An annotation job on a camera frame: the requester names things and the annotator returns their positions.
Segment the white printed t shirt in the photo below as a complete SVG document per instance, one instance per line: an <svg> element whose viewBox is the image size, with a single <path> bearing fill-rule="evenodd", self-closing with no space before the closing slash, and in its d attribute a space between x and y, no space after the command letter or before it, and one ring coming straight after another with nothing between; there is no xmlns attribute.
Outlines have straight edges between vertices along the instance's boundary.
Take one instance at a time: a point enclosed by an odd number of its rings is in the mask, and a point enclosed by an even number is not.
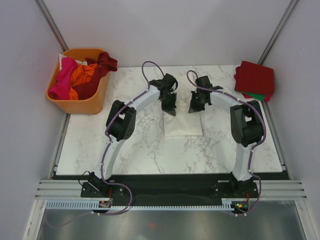
<svg viewBox="0 0 320 240"><path fill-rule="evenodd" d="M199 112L189 113L192 86L180 82L176 90L176 116L163 114L165 137L199 137L203 135Z"/></svg>

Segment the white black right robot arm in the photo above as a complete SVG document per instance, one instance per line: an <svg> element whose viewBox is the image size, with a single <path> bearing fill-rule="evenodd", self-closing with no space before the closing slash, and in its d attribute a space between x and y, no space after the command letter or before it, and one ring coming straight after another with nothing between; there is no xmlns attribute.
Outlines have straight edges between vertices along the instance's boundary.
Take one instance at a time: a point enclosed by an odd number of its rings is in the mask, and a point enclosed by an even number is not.
<svg viewBox="0 0 320 240"><path fill-rule="evenodd" d="M249 194L259 197L261 191L254 180L261 179L251 170L255 148L266 140L266 124L263 119L260 104L256 101L243 101L227 93L221 86L213 86L207 75L197 77L190 82L196 87L191 92L189 113L205 110L205 106L215 105L230 116L230 131L236 142L236 157L232 177L225 191L234 197Z"/></svg>

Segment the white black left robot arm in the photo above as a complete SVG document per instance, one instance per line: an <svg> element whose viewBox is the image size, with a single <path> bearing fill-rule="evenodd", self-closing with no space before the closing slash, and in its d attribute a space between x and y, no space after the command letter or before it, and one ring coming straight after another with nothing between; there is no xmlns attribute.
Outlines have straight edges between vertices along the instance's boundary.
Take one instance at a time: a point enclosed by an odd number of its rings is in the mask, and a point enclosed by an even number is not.
<svg viewBox="0 0 320 240"><path fill-rule="evenodd" d="M109 138L99 164L101 178L94 172L88 175L88 181L82 184L82 198L105 198L113 186L125 188L122 183L107 182L112 176L113 167L121 147L135 130L137 113L156 101L161 102L161 110L176 116L178 81L170 74L162 79L149 82L148 89L128 102L115 100L106 121L105 135Z"/></svg>

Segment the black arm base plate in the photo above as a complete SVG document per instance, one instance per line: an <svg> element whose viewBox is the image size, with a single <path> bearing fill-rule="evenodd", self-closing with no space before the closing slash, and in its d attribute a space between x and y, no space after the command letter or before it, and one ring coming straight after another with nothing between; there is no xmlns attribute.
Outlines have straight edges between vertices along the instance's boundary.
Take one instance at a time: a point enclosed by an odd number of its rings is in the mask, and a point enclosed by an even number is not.
<svg viewBox="0 0 320 240"><path fill-rule="evenodd" d="M223 199L253 199L249 194L235 197L225 191L231 173L112 175L114 185L107 197L114 207L202 207L221 205Z"/></svg>

